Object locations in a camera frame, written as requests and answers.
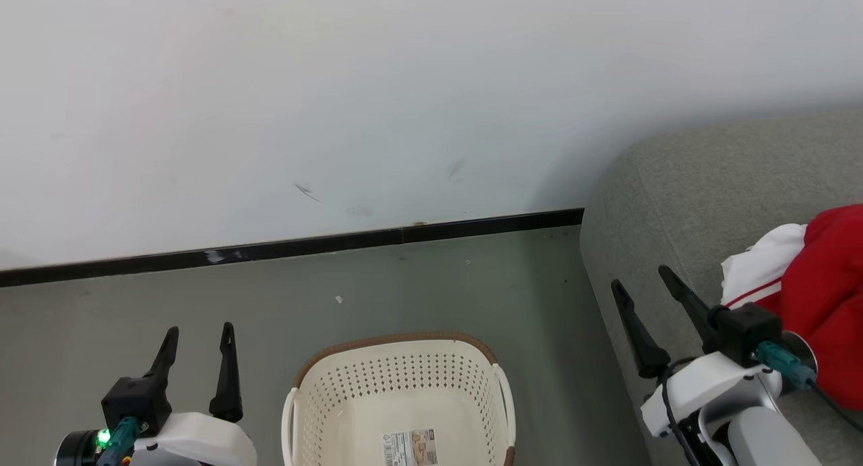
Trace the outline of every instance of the basket bottom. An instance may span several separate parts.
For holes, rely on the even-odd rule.
[[[483,429],[477,403],[443,389],[388,392],[346,402],[324,423],[320,466],[392,466],[386,462],[384,436],[428,429],[434,430],[439,464],[499,466],[493,462],[497,451]]]

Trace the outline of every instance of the white fabric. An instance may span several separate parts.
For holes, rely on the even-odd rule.
[[[754,302],[779,292],[779,278],[804,248],[805,235],[806,225],[788,223],[768,232],[743,254],[725,259],[721,304],[728,305],[741,296],[746,296],[744,302]]]

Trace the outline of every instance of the green floor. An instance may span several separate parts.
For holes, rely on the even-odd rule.
[[[102,427],[102,396],[147,371],[170,326],[181,332],[170,402],[206,411],[224,321],[262,466],[281,464],[282,404],[312,353],[419,330],[463,331],[496,353],[517,464],[647,464],[578,227],[2,289],[3,463],[49,464],[65,433]]]

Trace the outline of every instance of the red stripe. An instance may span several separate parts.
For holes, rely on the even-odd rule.
[[[742,296],[737,297],[735,300],[731,301],[730,303],[725,304],[725,307],[730,308],[732,306],[732,304],[736,303],[737,301],[740,301],[742,298],[744,298],[746,296],[752,296],[752,294],[755,294],[756,292],[761,291],[762,289],[766,289],[766,288],[770,287],[771,285],[776,284],[779,281],[782,281],[782,278],[780,276],[779,276],[779,278],[773,279],[773,281],[770,281],[767,284],[761,285],[761,287],[756,287],[755,289],[752,289],[751,291],[746,292],[746,294],[743,294]]]

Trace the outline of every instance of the white wall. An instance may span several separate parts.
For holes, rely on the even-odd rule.
[[[863,99],[861,15],[0,0],[0,268],[583,206],[639,138]]]

